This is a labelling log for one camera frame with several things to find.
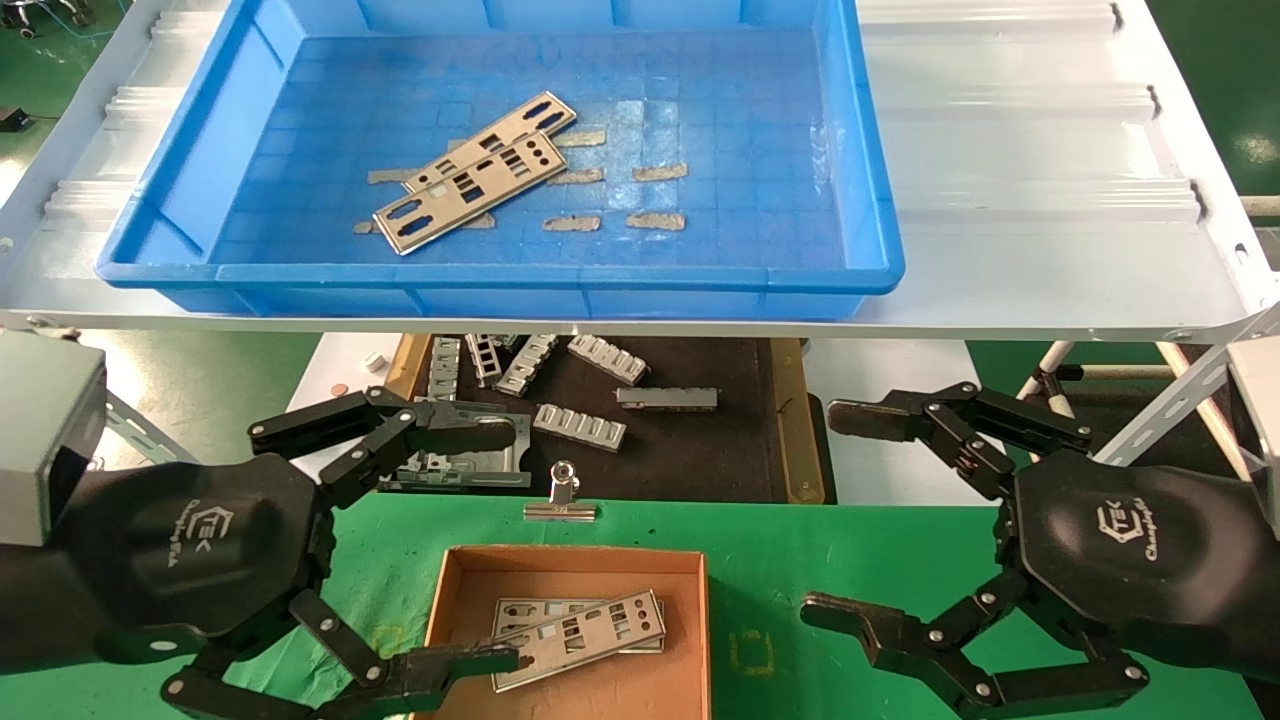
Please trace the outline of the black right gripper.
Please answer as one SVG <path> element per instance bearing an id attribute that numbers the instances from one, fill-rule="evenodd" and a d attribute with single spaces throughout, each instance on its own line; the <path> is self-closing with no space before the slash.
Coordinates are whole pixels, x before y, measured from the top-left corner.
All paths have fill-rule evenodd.
<path id="1" fill-rule="evenodd" d="M 878 402 L 837 398 L 828 427 L 923 443 L 983 498 L 1005 500 L 1012 525 L 1001 553 L 1012 570 L 929 621 L 852 598 L 804 597 L 800 619 L 855 638 L 874 669 L 919 680 L 960 719 L 1117 707 L 1149 684 L 1126 652 L 1236 671 L 1230 628 L 1220 611 L 1202 609 L 1210 593 L 1199 579 L 1212 550 L 1211 509 L 1240 498 L 1236 478 L 1096 462 L 1079 455 L 1091 451 L 1091 433 L 1071 418 L 972 382 L 892 389 Z M 996 439 L 1046 459 L 1015 471 Z M 966 646 L 1014 610 L 1083 661 L 1001 673 L 974 664 Z"/>

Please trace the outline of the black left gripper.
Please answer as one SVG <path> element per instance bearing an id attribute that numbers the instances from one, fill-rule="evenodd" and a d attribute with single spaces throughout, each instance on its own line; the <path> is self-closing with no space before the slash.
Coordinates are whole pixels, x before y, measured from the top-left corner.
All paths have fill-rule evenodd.
<path id="1" fill-rule="evenodd" d="M 316 592 L 334 546 L 330 506 L 349 507 L 419 452 L 503 450 L 515 429 L 374 386 L 261 420 L 248 437 L 262 456 L 95 473 L 76 491 L 60 551 L 79 582 L 72 596 L 84 605 L 92 659 L 150 664 L 204 647 L 163 687 L 163 700 L 195 719 L 435 712 L 457 680 L 518 667 L 506 643 L 383 659 Z M 320 488 L 287 461 L 347 442 L 317 474 Z M 351 674 L 339 694 L 312 708 L 224 682 L 234 659 L 257 656 L 294 626 Z"/>

